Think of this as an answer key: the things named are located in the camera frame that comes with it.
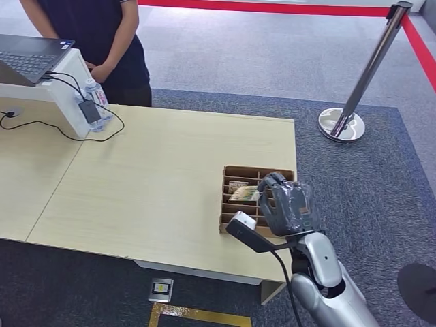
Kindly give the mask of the person's left hand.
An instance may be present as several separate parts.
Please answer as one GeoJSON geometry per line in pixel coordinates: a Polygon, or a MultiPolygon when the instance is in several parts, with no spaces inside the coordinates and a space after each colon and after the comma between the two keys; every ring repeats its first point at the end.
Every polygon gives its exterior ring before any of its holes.
{"type": "Polygon", "coordinates": [[[113,69],[112,65],[103,63],[102,65],[97,65],[96,68],[91,72],[91,75],[98,83],[103,83],[113,69]]]}

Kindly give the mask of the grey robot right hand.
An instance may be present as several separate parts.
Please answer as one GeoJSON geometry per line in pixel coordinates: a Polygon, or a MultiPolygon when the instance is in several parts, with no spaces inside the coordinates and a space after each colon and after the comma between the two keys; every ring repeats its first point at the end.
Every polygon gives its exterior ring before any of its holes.
{"type": "Polygon", "coordinates": [[[288,181],[282,174],[272,172],[261,180],[257,191],[258,203],[272,234],[293,236],[321,229],[308,184],[288,181]]]}

